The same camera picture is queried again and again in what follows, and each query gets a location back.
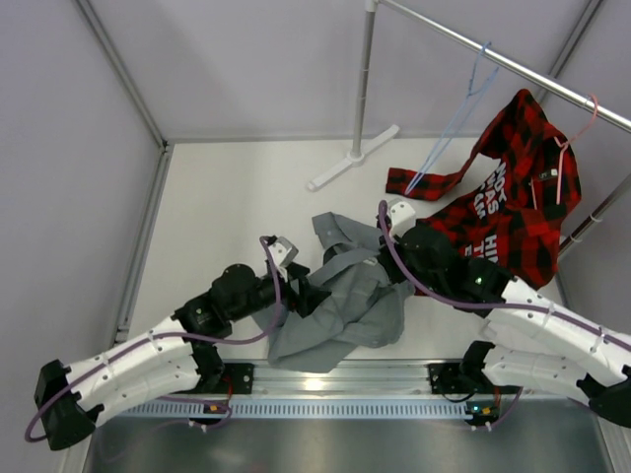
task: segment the pink hanger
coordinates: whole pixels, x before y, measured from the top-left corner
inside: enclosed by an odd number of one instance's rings
[[[594,102],[594,113],[592,113],[592,118],[590,119],[590,122],[581,131],[579,131],[576,135],[574,135],[572,138],[570,138],[568,141],[566,141],[563,144],[561,144],[561,142],[556,136],[554,137],[554,141],[556,141],[556,144],[561,148],[561,152],[559,153],[559,176],[557,177],[557,184],[556,184],[556,204],[557,205],[561,203],[561,180],[562,180],[561,177],[563,175],[563,158],[565,157],[565,152],[568,150],[570,145],[576,141],[576,139],[579,136],[581,136],[583,133],[588,131],[588,129],[596,121],[596,117],[598,115],[598,98],[594,94],[590,94],[590,97],[592,98],[592,101]],[[530,180],[530,190],[532,191],[532,204],[534,205],[534,210],[537,210],[536,196],[534,194],[534,183],[532,179]]]

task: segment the stand base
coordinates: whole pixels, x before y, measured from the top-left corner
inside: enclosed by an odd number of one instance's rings
[[[381,146],[394,138],[399,130],[400,128],[398,126],[392,125],[381,135],[378,135],[372,140],[362,143],[362,154],[360,156],[353,157],[350,153],[348,153],[346,157],[337,165],[333,166],[331,169],[322,173],[315,179],[310,180],[307,184],[307,189],[316,192],[325,187],[336,177],[346,172],[349,168],[353,166],[360,166],[364,162],[364,160],[368,158],[372,153],[374,153]]]

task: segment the perforated rail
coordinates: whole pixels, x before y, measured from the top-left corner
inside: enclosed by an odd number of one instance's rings
[[[469,419],[464,404],[437,400],[252,400],[231,401],[236,419]],[[214,418],[202,404],[153,401],[120,416]]]

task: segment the black bracket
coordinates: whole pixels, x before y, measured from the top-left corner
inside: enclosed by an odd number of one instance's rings
[[[627,379],[605,387],[589,374],[577,386],[590,398],[590,409],[609,422],[631,428],[631,367],[624,366]]]
[[[233,386],[233,394],[252,394],[254,365],[252,363],[226,363],[224,372],[215,387],[207,392],[196,392],[196,394],[228,395],[230,383]]]
[[[460,363],[433,363],[428,366],[432,394],[494,394],[491,383],[473,382],[460,371]],[[517,394],[517,386],[497,386],[500,394]]]

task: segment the blue hanger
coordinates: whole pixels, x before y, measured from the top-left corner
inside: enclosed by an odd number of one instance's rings
[[[462,102],[456,114],[454,115],[454,118],[452,118],[452,121],[450,121],[450,123],[447,125],[447,128],[445,128],[445,131],[443,132],[439,140],[434,144],[432,151],[430,151],[430,154],[425,159],[425,163],[423,163],[423,166],[421,167],[421,169],[416,173],[416,175],[412,178],[412,180],[410,180],[410,183],[407,185],[407,188],[405,189],[405,195],[409,195],[412,189],[414,189],[414,187],[416,187],[419,181],[423,178],[425,173],[434,165],[434,163],[438,160],[441,154],[447,149],[447,147],[450,145],[454,137],[460,133],[462,126],[464,126],[464,123],[466,123],[466,120],[468,120],[469,116],[471,116],[471,114],[473,113],[473,111],[475,110],[479,102],[482,100],[484,95],[489,90],[491,83],[495,80],[495,77],[497,76],[497,73],[500,70],[499,67],[496,67],[493,70],[493,72],[489,75],[489,77],[487,77],[484,80],[484,82],[482,83],[482,85],[477,91],[473,90],[473,81],[475,79],[475,72],[477,71],[477,64],[478,62],[480,62],[480,58],[484,55],[484,51],[486,51],[486,48],[489,47],[490,45],[491,45],[491,41],[484,43],[484,45],[482,46],[482,49],[480,49],[480,52],[477,53],[477,57],[475,58],[475,62],[473,63],[473,70],[471,71],[471,78],[469,79],[469,87],[466,93],[466,97],[464,98],[464,101]],[[456,123],[458,117],[464,112],[464,109],[466,108],[466,105],[468,104],[469,99],[471,99],[473,96],[478,96],[478,97],[473,103],[473,105],[471,106],[471,108],[469,109],[469,111],[466,113],[466,115],[464,116],[460,124],[457,126],[456,131],[452,132],[452,128],[454,127],[454,124]],[[447,142],[443,144],[443,141],[446,139],[448,134],[451,136],[447,140]]]

